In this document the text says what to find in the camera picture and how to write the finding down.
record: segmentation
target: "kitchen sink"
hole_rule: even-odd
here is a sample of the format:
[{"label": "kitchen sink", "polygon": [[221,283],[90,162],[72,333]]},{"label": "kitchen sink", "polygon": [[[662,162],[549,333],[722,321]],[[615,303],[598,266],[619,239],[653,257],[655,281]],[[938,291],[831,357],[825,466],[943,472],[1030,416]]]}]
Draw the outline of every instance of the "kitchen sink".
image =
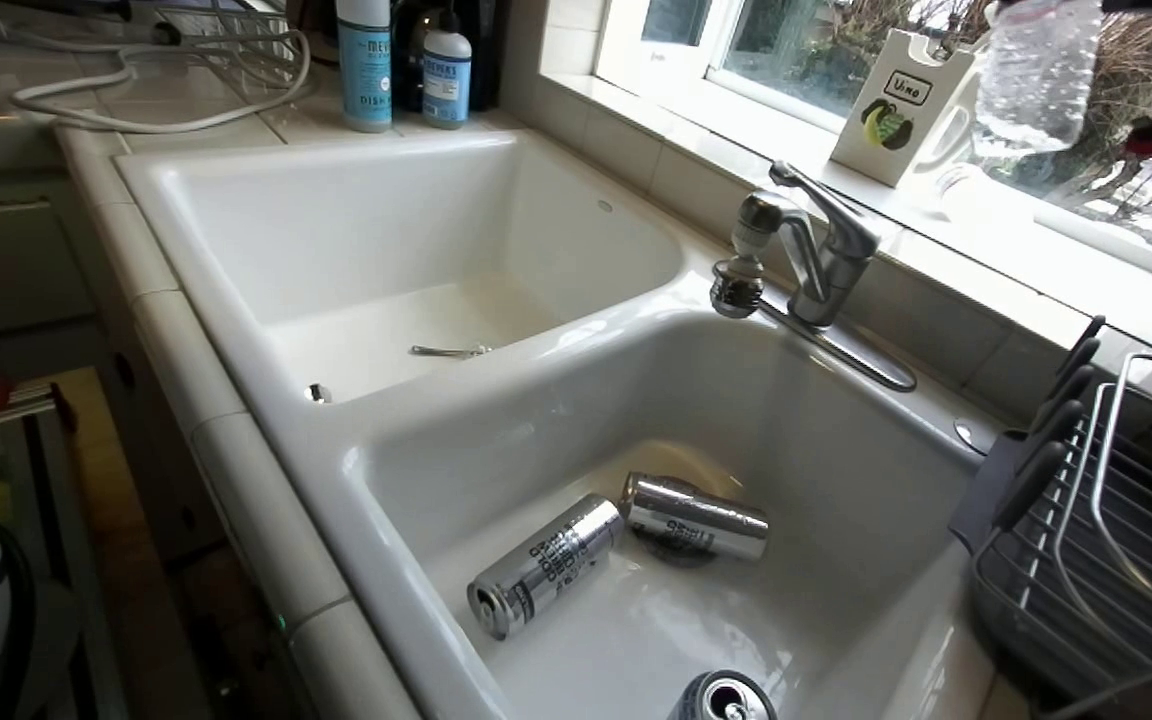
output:
[{"label": "kitchen sink", "polygon": [[[721,321],[716,243],[634,194],[497,124],[119,167],[423,717],[662,720],[703,673],[780,717],[981,708],[951,400]],[[766,552],[619,535],[488,637],[469,585],[626,472],[739,498]]]},{"label": "kitchen sink", "polygon": [[[696,307],[570,326],[538,357],[328,409],[320,428],[335,432],[299,466],[432,717],[668,717],[716,668],[753,675],[780,717],[882,717],[943,675],[929,647],[964,574],[943,526],[970,462],[900,398],[766,326]],[[493,641],[469,579],[570,500],[619,498],[626,472],[764,510],[764,562],[680,567],[619,535],[549,613]]]},{"label": "kitchen sink", "polygon": [[559,327],[683,267],[676,219],[506,127],[119,157],[119,172],[228,363],[266,357],[260,383],[271,372],[330,400]]}]

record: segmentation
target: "window sill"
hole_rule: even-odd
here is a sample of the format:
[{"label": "window sill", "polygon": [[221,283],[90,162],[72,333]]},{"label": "window sill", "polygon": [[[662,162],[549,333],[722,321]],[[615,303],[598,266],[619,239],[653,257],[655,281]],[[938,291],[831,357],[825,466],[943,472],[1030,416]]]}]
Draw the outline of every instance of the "window sill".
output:
[{"label": "window sill", "polygon": [[890,219],[890,231],[881,238],[886,261],[931,275],[1050,344],[1069,344],[1086,315],[1106,315],[1133,341],[1152,344],[1152,273],[1035,224],[1020,194],[990,194],[986,203],[975,203],[981,212],[956,212],[948,219],[915,210],[907,194],[896,198],[827,166],[827,127],[787,120],[764,104],[716,114],[703,94],[683,94],[691,107],[676,116],[588,73],[538,76],[701,157],[739,184],[766,190],[766,157],[793,162],[800,172]]}]

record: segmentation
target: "bottle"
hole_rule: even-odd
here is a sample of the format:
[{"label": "bottle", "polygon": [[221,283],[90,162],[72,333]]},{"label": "bottle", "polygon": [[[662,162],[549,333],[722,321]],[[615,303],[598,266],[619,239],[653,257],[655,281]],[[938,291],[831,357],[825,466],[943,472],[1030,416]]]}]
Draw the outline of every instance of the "bottle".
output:
[{"label": "bottle", "polygon": [[445,0],[399,0],[393,17],[393,104],[402,114],[420,114],[420,60],[423,36],[445,28]]},{"label": "bottle", "polygon": [[1014,0],[990,22],[975,95],[975,157],[1014,162],[1079,140],[1098,44],[1098,0]]},{"label": "bottle", "polygon": [[393,124],[387,0],[335,0],[339,99],[351,127]]},{"label": "bottle", "polygon": [[456,28],[423,33],[420,116],[456,127],[469,120],[472,44]]}]

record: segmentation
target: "countertop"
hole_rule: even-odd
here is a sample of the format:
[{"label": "countertop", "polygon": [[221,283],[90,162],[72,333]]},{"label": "countertop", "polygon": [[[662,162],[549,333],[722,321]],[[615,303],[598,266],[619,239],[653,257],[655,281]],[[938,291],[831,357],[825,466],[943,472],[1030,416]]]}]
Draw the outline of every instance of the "countertop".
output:
[{"label": "countertop", "polygon": [[[12,12],[43,36],[109,36],[99,22],[61,22],[43,12]],[[6,104],[6,94],[109,73],[111,60],[81,53],[40,53],[0,44],[0,167],[61,172],[66,167],[87,210],[111,281],[129,303],[129,326],[172,403],[172,416],[207,481],[228,535],[260,585],[289,655],[311,696],[317,717],[420,717],[402,682],[387,666],[371,626],[335,574],[317,526],[294,500],[278,462],[264,443],[253,414],[232,390],[212,341],[160,252],[140,203],[115,172],[115,157],[136,153],[201,153],[201,149],[277,149],[359,140],[335,120],[335,95],[311,84],[311,95],[253,120],[187,138],[123,138],[40,124]],[[136,81],[102,94],[72,94],[63,107],[111,114],[129,120],[187,120],[237,104],[237,94],[193,56],[136,60]]]}]

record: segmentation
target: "cabinet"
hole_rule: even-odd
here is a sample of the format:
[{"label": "cabinet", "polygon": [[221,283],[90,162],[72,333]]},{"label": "cabinet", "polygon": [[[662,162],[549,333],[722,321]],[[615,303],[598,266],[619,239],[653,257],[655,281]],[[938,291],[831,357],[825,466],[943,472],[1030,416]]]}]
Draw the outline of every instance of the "cabinet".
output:
[{"label": "cabinet", "polygon": [[221,550],[215,510],[63,167],[12,167],[0,157],[0,378],[30,382],[83,363],[99,372],[164,566]]}]

